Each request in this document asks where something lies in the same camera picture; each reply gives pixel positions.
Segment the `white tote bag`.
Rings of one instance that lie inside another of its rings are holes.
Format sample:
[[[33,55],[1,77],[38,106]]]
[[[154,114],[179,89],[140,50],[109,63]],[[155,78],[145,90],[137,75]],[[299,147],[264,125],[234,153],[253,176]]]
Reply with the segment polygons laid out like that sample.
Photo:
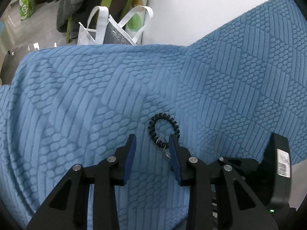
[[[147,10],[148,19],[151,20],[154,16],[153,10],[148,6],[144,6],[144,8]],[[140,6],[135,7],[133,10],[129,11],[120,20],[120,22],[116,22],[115,19],[113,19],[112,15],[109,14],[105,38],[102,44],[120,44],[120,45],[136,46],[139,38],[142,36],[142,33],[146,28],[146,25],[144,24],[144,26],[137,32],[137,34],[135,35],[133,39],[127,34],[127,32],[124,30],[124,27],[129,21],[129,19],[132,18],[133,11],[135,10],[138,11],[139,9],[140,9]]]

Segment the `dotted rolled mat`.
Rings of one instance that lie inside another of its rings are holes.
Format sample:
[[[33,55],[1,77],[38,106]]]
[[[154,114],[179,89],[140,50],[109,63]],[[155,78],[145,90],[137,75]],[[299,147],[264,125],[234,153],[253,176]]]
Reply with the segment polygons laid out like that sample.
[[[140,6],[138,11],[133,11],[133,16],[127,24],[125,25],[125,31],[133,39],[137,32],[144,26],[145,15],[147,10],[144,6],[147,6],[148,0],[132,0],[130,3],[129,11],[133,10],[135,7]]]

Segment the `blue textured blanket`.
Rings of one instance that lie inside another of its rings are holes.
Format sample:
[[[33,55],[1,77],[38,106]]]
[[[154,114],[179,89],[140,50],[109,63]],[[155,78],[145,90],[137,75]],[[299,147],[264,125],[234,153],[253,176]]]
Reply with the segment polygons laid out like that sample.
[[[173,229],[189,190],[150,139],[167,113],[179,142],[206,163],[260,160],[272,132],[291,162],[306,159],[306,19],[269,0],[189,46],[93,45],[27,54],[1,86],[1,201],[26,227],[76,163],[91,166],[135,134],[128,184],[116,189],[121,229]]]

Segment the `grey towel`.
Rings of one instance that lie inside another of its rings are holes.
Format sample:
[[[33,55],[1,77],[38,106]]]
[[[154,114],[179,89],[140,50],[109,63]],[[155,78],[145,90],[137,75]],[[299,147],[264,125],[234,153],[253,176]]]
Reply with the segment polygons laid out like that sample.
[[[59,7],[57,11],[56,28],[60,33],[67,32],[68,19],[71,20],[71,37],[76,39],[78,36],[78,22],[82,21],[82,17],[86,19],[85,15],[78,15],[78,10],[82,7],[85,0],[59,0]]]

